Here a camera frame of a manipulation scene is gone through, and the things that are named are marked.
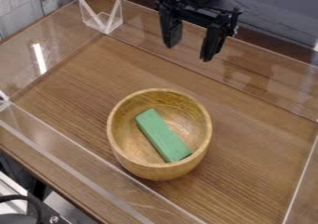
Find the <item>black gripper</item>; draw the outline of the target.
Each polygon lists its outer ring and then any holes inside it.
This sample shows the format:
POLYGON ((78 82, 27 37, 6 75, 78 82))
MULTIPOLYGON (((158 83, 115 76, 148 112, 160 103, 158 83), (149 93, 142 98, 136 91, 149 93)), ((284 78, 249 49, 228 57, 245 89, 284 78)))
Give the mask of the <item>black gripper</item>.
POLYGON ((201 59, 210 61, 221 52, 226 36, 238 30, 242 9, 230 0, 158 0, 164 41, 168 48, 177 46, 184 36, 184 20, 208 27, 201 59))

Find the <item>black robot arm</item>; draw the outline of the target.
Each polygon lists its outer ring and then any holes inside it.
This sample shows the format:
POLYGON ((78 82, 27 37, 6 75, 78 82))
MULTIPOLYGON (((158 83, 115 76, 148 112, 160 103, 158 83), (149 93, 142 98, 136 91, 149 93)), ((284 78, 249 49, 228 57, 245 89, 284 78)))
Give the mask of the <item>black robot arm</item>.
POLYGON ((210 61, 221 53, 226 37, 238 33, 242 9, 229 0, 158 0, 162 38, 168 48, 184 39, 184 22, 206 28, 201 60, 210 61))

